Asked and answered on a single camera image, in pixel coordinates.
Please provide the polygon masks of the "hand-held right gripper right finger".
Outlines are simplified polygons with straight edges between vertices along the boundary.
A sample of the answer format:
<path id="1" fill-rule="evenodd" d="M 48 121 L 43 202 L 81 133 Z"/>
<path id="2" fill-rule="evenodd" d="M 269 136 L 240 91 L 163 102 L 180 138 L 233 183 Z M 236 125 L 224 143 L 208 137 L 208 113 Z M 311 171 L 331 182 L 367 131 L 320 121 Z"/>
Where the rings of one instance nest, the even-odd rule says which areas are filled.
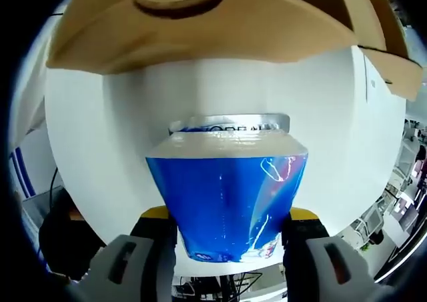
<path id="1" fill-rule="evenodd" d="M 320 218 L 292 207 L 282 223 L 288 301 L 373 301 L 381 286 L 364 258 Z"/>

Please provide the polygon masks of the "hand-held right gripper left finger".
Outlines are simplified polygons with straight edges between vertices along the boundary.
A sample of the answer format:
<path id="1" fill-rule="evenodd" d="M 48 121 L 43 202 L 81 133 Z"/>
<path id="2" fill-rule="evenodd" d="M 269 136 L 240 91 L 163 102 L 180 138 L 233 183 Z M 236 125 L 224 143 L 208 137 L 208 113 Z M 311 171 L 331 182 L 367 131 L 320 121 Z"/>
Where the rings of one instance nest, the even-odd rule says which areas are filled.
<path id="1" fill-rule="evenodd" d="M 130 235 L 97 253 L 86 276 L 68 286 L 74 301 L 171 301 L 177 225 L 166 206 L 142 213 Z"/>

